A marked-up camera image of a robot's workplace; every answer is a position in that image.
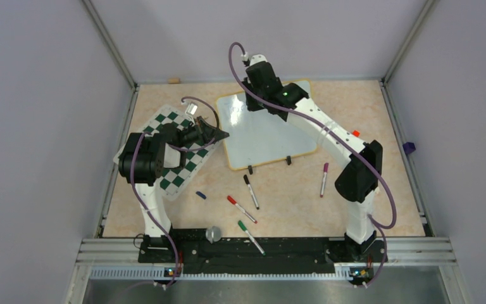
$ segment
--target purple object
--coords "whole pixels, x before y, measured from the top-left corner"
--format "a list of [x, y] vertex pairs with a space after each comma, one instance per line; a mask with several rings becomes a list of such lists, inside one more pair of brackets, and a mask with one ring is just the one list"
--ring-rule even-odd
[[405, 155], [409, 155], [416, 151], [416, 147], [413, 142], [406, 142], [403, 144], [403, 151], [405, 151]]

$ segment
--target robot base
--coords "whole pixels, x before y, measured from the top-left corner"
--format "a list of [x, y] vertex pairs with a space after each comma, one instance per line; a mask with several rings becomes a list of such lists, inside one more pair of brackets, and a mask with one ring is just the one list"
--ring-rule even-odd
[[[383, 241], [374, 240], [357, 255], [352, 241], [341, 237], [334, 240], [329, 237], [257, 237], [266, 253], [263, 256], [247, 237], [223, 237], [211, 244], [206, 239], [205, 229], [171, 229], [170, 236], [179, 250], [186, 274], [333, 274], [334, 263], [380, 261], [384, 246]], [[144, 236], [139, 263], [174, 262], [174, 252], [166, 237]], [[364, 279], [371, 278], [372, 267], [360, 270], [366, 273]]]

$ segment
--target metal frame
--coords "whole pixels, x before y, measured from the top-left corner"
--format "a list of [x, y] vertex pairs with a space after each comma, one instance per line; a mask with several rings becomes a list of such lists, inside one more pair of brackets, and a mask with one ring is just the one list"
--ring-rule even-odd
[[[139, 97], [139, 86], [137, 86], [131, 95], [131, 99], [129, 102], [128, 110], [125, 114], [125, 119], [123, 121], [123, 125], [120, 128], [122, 132], [118, 138], [118, 147], [121, 147], [125, 144], [127, 134], [129, 133], [129, 128], [131, 126], [131, 119], [133, 117], [133, 112], [135, 111], [135, 105], [137, 104], [137, 98]], [[114, 164], [113, 168], [111, 169], [111, 173], [109, 175], [109, 179], [107, 181], [106, 191], [103, 198], [103, 205], [99, 212], [100, 217], [99, 220], [96, 222], [96, 226], [93, 229], [94, 233], [93, 236], [98, 238], [102, 235], [103, 229], [105, 227], [105, 221], [107, 219], [107, 214], [109, 213], [109, 206], [111, 204], [111, 199], [113, 197], [113, 191], [115, 190], [116, 185], [116, 178], [118, 177], [118, 165]]]
[[[109, 53], [112, 55], [116, 65], [121, 70], [122, 74], [126, 78], [126, 81], [135, 89], [133, 96], [130, 100], [130, 106], [126, 113], [124, 126], [120, 134], [119, 143], [122, 145], [128, 130], [130, 128], [131, 118], [137, 102], [139, 93], [139, 86], [131, 76], [122, 56], [120, 56], [118, 49], [110, 37], [106, 27], [104, 26], [101, 17], [98, 15], [94, 5], [90, 0], [81, 0], [85, 6], [85, 10], [91, 17], [95, 27], [97, 28], [100, 36], [102, 37]], [[430, 223], [431, 216], [424, 204], [425, 198], [420, 191], [418, 176], [416, 174], [416, 168], [412, 160], [410, 160], [401, 147], [401, 143], [406, 141], [401, 123], [398, 119], [396, 109], [392, 98], [390, 97], [388, 83], [394, 76], [397, 68], [401, 64], [402, 59], [408, 53], [410, 46], [416, 39], [416, 36], [423, 24], [426, 22], [429, 14], [434, 10], [434, 7], [438, 0], [426, 0], [422, 11], [416, 19], [413, 27], [406, 36], [401, 48], [394, 57], [390, 68], [380, 81], [381, 90], [387, 107], [387, 111], [390, 116], [392, 128], [396, 134], [396, 138], [399, 144], [402, 160], [406, 167], [409, 182], [413, 189], [414, 198], [417, 207], [420, 211], [420, 216], [423, 224], [427, 224], [429, 227], [428, 235], [432, 235]], [[104, 205], [101, 212], [100, 221], [96, 226], [95, 237], [99, 235], [101, 229], [103, 229], [104, 221], [109, 209], [112, 193], [115, 186], [115, 180], [117, 176], [117, 168], [113, 167], [111, 172], [107, 190], [104, 196]], [[139, 256], [139, 249], [133, 244], [132, 238], [93, 238], [84, 239], [82, 241], [73, 276], [71, 279], [70, 287], [66, 297], [68, 304], [82, 303], [83, 297], [87, 292], [87, 283], [89, 277], [94, 273], [96, 279], [154, 279], [159, 275], [161, 268], [157, 267], [172, 267], [172, 264], [141, 264], [138, 263], [137, 257]], [[447, 237], [389, 237], [387, 238], [389, 247], [389, 262], [385, 263], [386, 267], [426, 267], [436, 266], [439, 267], [443, 285], [447, 292], [449, 301], [451, 303], [471, 303], [470, 295], [466, 290], [466, 286], [463, 281], [463, 277], [459, 271], [456, 257], [453, 252], [453, 248]], [[345, 279], [341, 277], [342, 270], [345, 267], [360, 267], [363, 266], [360, 263], [336, 263], [335, 266], [340, 269], [339, 272], [331, 275], [285, 275], [280, 278], [279, 276], [272, 277], [270, 279], [285, 279], [285, 280], [334, 280]], [[185, 275], [182, 274], [181, 279], [188, 280], [257, 280], [268, 279], [260, 275], [245, 275], [244, 277], [237, 275]]]
[[129, 72], [129, 69], [124, 62], [124, 59], [120, 55], [120, 52], [118, 51], [118, 48], [116, 47], [115, 42], [109, 35], [109, 31], [107, 31], [107, 28], [105, 27], [105, 24], [103, 24], [103, 21], [101, 20], [101, 17], [97, 13], [96, 8], [94, 7], [93, 3], [91, 0], [81, 0], [81, 3], [83, 4], [86, 12], [89, 14], [90, 19], [92, 20], [94, 27], [96, 28], [98, 34], [100, 35], [101, 39], [103, 40], [105, 46], [107, 47], [107, 50], [113, 60], [115, 61], [116, 66], [126, 78], [126, 81], [128, 85], [131, 88], [136, 88], [137, 87], [137, 82], [133, 79], [133, 76], [131, 75], [131, 72]]
[[435, 5], [438, 3], [438, 1], [439, 0], [426, 0], [426, 2], [424, 3], [424, 6], [422, 7], [420, 14], [418, 14], [418, 17], [416, 18], [416, 21], [413, 24], [413, 27], [411, 27], [411, 30], [405, 37], [403, 43], [401, 44], [401, 47], [399, 48], [397, 54], [394, 56], [394, 59], [392, 60], [392, 64], [390, 65], [389, 69], [387, 70], [387, 73], [382, 79], [382, 81], [385, 84], [388, 84], [392, 79], [392, 76], [394, 76], [401, 61], [403, 60], [405, 55], [409, 52], [412, 43], [416, 39], [418, 33], [420, 32], [420, 29], [425, 24], [427, 18], [430, 16], [431, 12], [435, 8]]

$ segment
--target black marker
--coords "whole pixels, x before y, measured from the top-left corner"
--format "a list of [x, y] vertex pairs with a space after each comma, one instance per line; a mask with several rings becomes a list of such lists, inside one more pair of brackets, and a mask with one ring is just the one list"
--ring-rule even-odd
[[251, 196], [252, 196], [252, 200], [254, 201], [254, 206], [256, 206], [256, 209], [259, 210], [258, 200], [256, 199], [256, 196], [254, 195], [254, 191], [252, 190], [251, 182], [249, 182], [249, 178], [247, 177], [247, 174], [243, 175], [243, 179], [245, 180], [247, 187], [249, 187], [249, 190], [251, 191]]

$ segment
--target red marker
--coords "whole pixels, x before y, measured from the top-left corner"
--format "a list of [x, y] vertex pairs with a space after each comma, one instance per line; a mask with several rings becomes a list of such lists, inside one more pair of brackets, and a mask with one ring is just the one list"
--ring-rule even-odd
[[323, 197], [323, 193], [325, 192], [325, 182], [327, 181], [327, 171], [328, 171], [328, 163], [325, 163], [323, 166], [323, 181], [321, 182], [321, 191], [320, 197]]
[[231, 196], [228, 195], [227, 199], [232, 203], [232, 205], [236, 206], [241, 212], [243, 212], [244, 215], [247, 215], [247, 217], [249, 219], [251, 219], [255, 224], [258, 224], [258, 221], [252, 217], [252, 215], [250, 215], [248, 212], [245, 211], [245, 209], [243, 209], [243, 207], [241, 207], [236, 201], [235, 199], [233, 199]]

